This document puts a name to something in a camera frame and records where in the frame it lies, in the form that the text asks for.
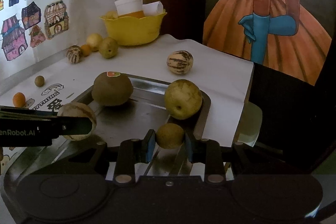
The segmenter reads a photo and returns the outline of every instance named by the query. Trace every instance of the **red and green sticker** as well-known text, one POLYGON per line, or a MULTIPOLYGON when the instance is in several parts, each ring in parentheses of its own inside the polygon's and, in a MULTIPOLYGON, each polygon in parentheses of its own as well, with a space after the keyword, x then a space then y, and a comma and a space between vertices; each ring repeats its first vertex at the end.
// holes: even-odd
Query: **red and green sticker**
POLYGON ((108 71, 107 72, 107 76, 108 77, 118 77, 118 76, 120 76, 120 72, 115 72, 115 71, 108 71))

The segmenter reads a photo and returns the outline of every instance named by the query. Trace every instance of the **brown kiwi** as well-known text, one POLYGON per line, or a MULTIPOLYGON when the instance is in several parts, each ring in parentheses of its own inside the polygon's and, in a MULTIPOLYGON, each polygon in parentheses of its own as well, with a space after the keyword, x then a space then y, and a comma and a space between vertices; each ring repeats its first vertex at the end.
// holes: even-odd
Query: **brown kiwi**
POLYGON ((103 106, 120 106, 133 93, 133 85, 127 75, 119 72, 103 72, 93 83, 92 98, 103 106))

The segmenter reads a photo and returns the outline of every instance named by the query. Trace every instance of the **gloved hand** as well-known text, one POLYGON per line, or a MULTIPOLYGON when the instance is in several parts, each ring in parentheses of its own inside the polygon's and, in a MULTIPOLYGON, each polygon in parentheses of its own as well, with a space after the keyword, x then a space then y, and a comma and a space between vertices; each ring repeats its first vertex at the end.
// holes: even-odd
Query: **gloved hand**
POLYGON ((244 16, 238 24, 244 27, 246 35, 251 46, 251 61, 262 64, 265 56, 267 35, 285 35, 292 36, 296 32, 295 20, 288 15, 270 18, 262 17, 255 13, 244 16))

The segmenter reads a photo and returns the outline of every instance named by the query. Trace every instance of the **striped melon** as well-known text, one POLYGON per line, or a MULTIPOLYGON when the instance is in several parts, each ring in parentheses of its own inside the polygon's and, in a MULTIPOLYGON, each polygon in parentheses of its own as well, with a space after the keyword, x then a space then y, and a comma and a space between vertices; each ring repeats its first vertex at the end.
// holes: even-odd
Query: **striped melon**
POLYGON ((73 64, 79 63, 83 56, 82 49, 79 46, 71 46, 67 51, 67 58, 73 64))
POLYGON ((169 70, 176 75, 186 74, 191 70, 194 58, 187 51, 173 52, 168 56, 167 66, 169 70))
POLYGON ((58 113, 57 116, 65 116, 65 117, 88 117, 92 122, 92 129, 89 134, 87 135, 68 135, 63 136, 64 138, 72 141, 81 141, 88 138, 91 133, 96 129, 97 126, 97 118, 93 110, 82 103, 68 103, 63 105, 58 113))

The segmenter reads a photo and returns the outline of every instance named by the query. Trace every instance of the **orange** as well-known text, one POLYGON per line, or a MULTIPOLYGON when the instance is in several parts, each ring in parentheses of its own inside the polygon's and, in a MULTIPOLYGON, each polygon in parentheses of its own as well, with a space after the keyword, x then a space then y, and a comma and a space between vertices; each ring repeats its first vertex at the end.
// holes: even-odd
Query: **orange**
POLYGON ((85 57, 89 56, 92 52, 91 47, 88 44, 84 44, 83 46, 81 46, 81 49, 82 49, 82 53, 85 57))
POLYGON ((24 107, 26 104, 26 97, 23 93, 18 92, 13 96, 13 105, 15 107, 24 107))

